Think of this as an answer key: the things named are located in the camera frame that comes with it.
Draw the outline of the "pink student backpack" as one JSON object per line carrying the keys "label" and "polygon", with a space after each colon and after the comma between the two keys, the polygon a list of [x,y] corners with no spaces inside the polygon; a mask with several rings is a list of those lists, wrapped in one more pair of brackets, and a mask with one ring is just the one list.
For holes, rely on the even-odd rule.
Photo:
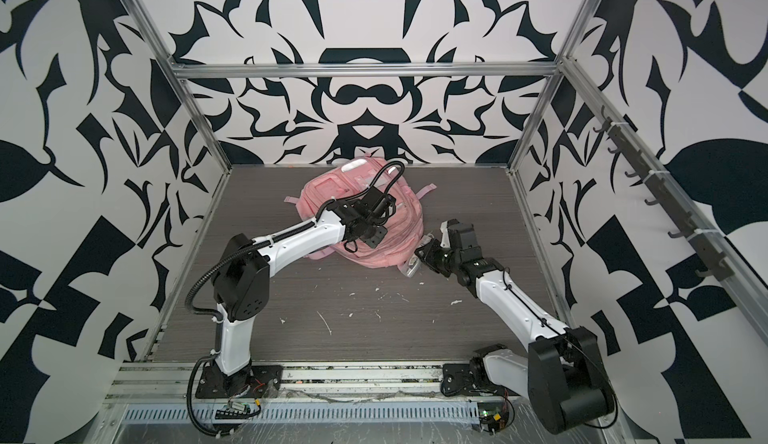
{"label": "pink student backpack", "polygon": [[[361,192],[371,182],[375,182],[379,190],[384,190],[397,174],[397,169],[390,167],[381,177],[377,177],[376,174],[385,165],[386,161],[382,158],[358,157],[308,181],[299,196],[287,196],[284,201],[294,205],[300,218],[307,220],[315,215],[325,201]],[[367,268],[391,266],[400,269],[408,268],[414,251],[424,235],[421,200],[436,188],[436,185],[428,184],[415,191],[404,177],[398,178],[390,189],[390,193],[396,199],[396,212],[384,225],[387,235],[376,248],[372,249],[365,244],[359,244],[358,251],[350,253],[339,243],[311,253],[308,258],[320,260],[336,253]]]}

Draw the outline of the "clear plastic eraser case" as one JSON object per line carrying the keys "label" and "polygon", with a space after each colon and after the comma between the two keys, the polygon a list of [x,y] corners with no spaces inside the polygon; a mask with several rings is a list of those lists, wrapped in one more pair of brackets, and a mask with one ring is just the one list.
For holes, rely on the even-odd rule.
{"label": "clear plastic eraser case", "polygon": [[412,278],[419,271],[422,261],[418,255],[418,250],[429,244],[433,239],[434,235],[432,233],[424,235],[417,244],[413,254],[404,263],[398,265],[398,270],[403,276]]}

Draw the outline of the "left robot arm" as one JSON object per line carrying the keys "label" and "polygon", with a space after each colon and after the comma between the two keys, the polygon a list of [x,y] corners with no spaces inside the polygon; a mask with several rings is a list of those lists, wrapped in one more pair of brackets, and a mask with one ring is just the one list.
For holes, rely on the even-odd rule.
{"label": "left robot arm", "polygon": [[225,377],[251,365],[255,317],[269,301],[271,279],[288,265],[336,244],[374,249],[387,234],[396,198],[370,186],[358,194],[330,199],[308,220],[258,238],[233,237],[229,248],[192,285],[185,309],[212,318],[216,344],[208,360]]}

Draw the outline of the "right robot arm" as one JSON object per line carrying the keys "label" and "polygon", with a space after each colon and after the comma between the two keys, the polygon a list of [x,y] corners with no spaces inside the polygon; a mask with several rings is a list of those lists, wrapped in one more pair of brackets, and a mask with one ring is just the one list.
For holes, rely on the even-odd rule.
{"label": "right robot arm", "polygon": [[527,399],[552,434],[617,416],[618,398],[596,335],[558,320],[529,297],[507,268],[484,255],[472,225],[456,219],[442,223],[439,236],[426,235],[415,256],[433,272],[455,277],[525,346],[523,356],[504,347],[479,355],[482,380]]}

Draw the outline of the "right circuit board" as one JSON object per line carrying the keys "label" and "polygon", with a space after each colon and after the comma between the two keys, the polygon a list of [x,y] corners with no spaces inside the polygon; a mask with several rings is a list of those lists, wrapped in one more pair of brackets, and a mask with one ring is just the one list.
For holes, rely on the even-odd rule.
{"label": "right circuit board", "polygon": [[498,403],[482,403],[479,407],[480,432],[495,435],[509,427],[516,419],[516,411],[513,404],[504,400]]}

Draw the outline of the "circuit board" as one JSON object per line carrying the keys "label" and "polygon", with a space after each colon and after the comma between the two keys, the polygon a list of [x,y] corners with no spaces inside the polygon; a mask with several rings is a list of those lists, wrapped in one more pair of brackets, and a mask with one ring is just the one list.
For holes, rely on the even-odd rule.
{"label": "circuit board", "polygon": [[509,427],[516,419],[516,411],[513,404],[504,400],[498,403],[482,403],[479,407],[480,432],[495,435]]}
{"label": "circuit board", "polygon": [[262,406],[259,400],[252,403],[230,400],[223,408],[215,411],[214,418],[216,420],[248,420],[261,413]]}

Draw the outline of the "left circuit board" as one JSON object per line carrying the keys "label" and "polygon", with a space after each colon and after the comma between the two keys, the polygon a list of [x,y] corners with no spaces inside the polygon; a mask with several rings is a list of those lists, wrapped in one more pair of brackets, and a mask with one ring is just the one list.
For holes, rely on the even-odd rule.
{"label": "left circuit board", "polygon": [[216,420],[248,420],[261,413],[262,406],[259,400],[252,403],[230,400],[223,408],[215,411],[214,418]]}

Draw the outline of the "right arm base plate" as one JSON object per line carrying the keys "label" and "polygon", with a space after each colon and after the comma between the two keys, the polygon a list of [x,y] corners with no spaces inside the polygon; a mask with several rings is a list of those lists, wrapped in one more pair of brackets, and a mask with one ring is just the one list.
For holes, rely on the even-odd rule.
{"label": "right arm base plate", "polygon": [[488,394],[478,368],[472,363],[446,363],[442,366],[440,392],[445,397]]}

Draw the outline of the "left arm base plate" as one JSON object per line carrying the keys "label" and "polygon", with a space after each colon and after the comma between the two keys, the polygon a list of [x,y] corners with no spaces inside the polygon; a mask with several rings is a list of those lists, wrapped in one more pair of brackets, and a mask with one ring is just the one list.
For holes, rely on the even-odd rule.
{"label": "left arm base plate", "polygon": [[195,397],[264,398],[280,389],[282,374],[281,365],[249,365],[233,375],[226,375],[216,363],[205,364],[195,389]]}

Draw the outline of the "wall hook rail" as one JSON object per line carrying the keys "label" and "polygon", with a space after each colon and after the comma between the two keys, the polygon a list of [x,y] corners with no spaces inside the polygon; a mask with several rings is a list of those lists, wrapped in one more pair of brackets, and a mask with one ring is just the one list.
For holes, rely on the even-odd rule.
{"label": "wall hook rail", "polygon": [[603,116],[595,131],[613,142],[612,154],[619,154],[627,161],[630,170],[625,176],[638,180],[649,190],[651,196],[645,204],[661,207],[674,224],[675,229],[668,236],[685,240],[701,259],[705,269],[697,275],[713,277],[719,282],[733,277],[735,272],[728,261],[722,233],[699,214],[671,172],[660,163],[632,126]]}

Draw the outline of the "aluminium frame rail front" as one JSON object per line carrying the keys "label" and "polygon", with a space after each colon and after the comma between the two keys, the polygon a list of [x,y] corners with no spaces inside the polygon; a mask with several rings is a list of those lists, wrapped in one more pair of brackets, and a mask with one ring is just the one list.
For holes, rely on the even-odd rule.
{"label": "aluminium frame rail front", "polygon": [[525,397],[533,372],[527,359],[503,354],[474,365],[488,394],[445,397],[440,392],[442,361],[382,362],[257,362],[281,365],[281,387],[264,398],[197,399],[195,389],[202,377],[190,363],[124,364],[107,391],[105,401],[117,403],[224,404],[230,400],[290,400],[325,403],[385,402],[396,400],[488,400]]}

